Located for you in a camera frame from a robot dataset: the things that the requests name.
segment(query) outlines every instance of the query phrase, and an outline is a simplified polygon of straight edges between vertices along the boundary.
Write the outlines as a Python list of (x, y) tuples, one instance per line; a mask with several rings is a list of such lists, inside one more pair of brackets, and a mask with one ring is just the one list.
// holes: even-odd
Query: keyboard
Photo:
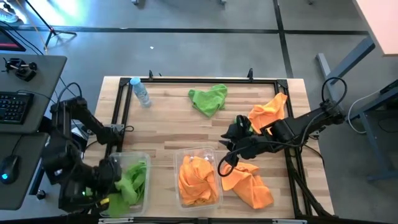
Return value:
[(33, 94), (0, 91), (0, 124), (24, 124)]

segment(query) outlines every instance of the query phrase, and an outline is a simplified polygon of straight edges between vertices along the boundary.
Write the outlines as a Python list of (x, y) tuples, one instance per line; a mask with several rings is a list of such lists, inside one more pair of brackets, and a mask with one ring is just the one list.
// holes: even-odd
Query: gray floor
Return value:
[[(61, 26), (277, 28), (272, 0), (229, 0), (225, 7), (215, 0), (147, 0), (144, 7), (136, 7), (129, 0), (120, 0), (118, 4), (86, 0), (84, 7), (78, 0), (31, 3), (41, 5), (38, 10), (49, 23)], [(366, 28), (350, 0), (316, 0), (313, 6), (307, 5), (306, 0), (280, 0), (279, 4), (285, 29)], [(37, 18), (34, 24), (41, 25)], [(42, 46), (37, 33), (21, 34)], [(105, 75), (147, 75), (151, 69), (163, 76), (243, 77), (252, 67), (255, 77), (286, 77), (277, 34), (80, 32), (73, 39), (63, 34), (59, 37), (52, 39), (49, 54), (68, 57), (62, 77), (67, 83), (78, 82), (82, 86), (91, 111), (95, 110)], [(320, 102), (323, 82), (315, 55), (323, 52), (330, 67), (334, 67), (363, 38), (286, 35), (294, 77), (305, 80), (311, 108), (315, 109)], [(395, 80), (397, 70), (398, 59), (382, 58), (376, 48), (345, 76), (349, 90), (344, 108)], [(58, 84), (57, 90), (61, 89), (62, 84)], [(335, 213), (343, 218), (398, 223), (398, 181), (366, 182), (368, 174), (379, 171), (368, 145), (365, 136), (357, 135), (345, 124), (330, 127), (321, 135), (320, 148)], [(27, 196), (19, 211), (2, 211), (1, 219), (62, 214), (57, 209), (58, 188), (49, 186), (47, 180), (41, 188), (50, 192), (48, 199), (38, 202)]]

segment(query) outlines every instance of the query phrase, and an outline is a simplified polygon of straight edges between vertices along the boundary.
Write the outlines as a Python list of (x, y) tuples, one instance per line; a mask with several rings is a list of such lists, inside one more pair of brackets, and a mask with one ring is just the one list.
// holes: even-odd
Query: bottle cap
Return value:
[(136, 85), (136, 84), (138, 84), (140, 82), (141, 82), (141, 79), (138, 78), (138, 77), (133, 77), (133, 78), (130, 79), (130, 84), (132, 84), (132, 85)]

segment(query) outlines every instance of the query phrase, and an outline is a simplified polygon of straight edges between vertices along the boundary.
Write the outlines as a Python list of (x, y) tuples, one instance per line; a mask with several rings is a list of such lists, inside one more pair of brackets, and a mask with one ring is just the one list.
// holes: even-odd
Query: wooden tabletop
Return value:
[(384, 56), (398, 56), (398, 1), (353, 0)]
[[(104, 124), (111, 122), (120, 77), (104, 77), (95, 116)], [(304, 81), (289, 79), (290, 99), (295, 116), (310, 111)], [(228, 95), (225, 110), (218, 111), (211, 119), (192, 108), (188, 91), (207, 91), (213, 84), (206, 83), (145, 83), (153, 102), (150, 108), (141, 108), (133, 96), (127, 125), (134, 132), (126, 133), (124, 152), (141, 151), (151, 157), (149, 207), (146, 217), (218, 217), (218, 218), (293, 218), (289, 180), (283, 151), (276, 154), (263, 153), (245, 161), (260, 167), (259, 175), (270, 188), (274, 204), (265, 209), (254, 210), (231, 190), (223, 192), (224, 200), (216, 210), (181, 212), (177, 208), (174, 179), (174, 149), (211, 146), (220, 160), (227, 149), (218, 140), (238, 114), (247, 115), (253, 105), (263, 105), (273, 99), (274, 87), (269, 84), (226, 84)], [(318, 143), (308, 142), (316, 150)], [(94, 144), (86, 151), (84, 162), (97, 165), (104, 156), (105, 146)], [(322, 160), (312, 151), (302, 153), (307, 184), (326, 211), (333, 213), (328, 184)], [(297, 187), (300, 208), (304, 210), (302, 192)]]

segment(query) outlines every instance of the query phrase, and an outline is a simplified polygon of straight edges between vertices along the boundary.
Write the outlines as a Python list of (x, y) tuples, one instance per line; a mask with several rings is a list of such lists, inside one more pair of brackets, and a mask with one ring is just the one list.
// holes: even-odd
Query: plastic bottle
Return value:
[(132, 85), (132, 90), (136, 94), (141, 106), (146, 108), (150, 107), (152, 102), (149, 99), (147, 89), (144, 84), (141, 83), (141, 79), (138, 77), (131, 78), (130, 84)]

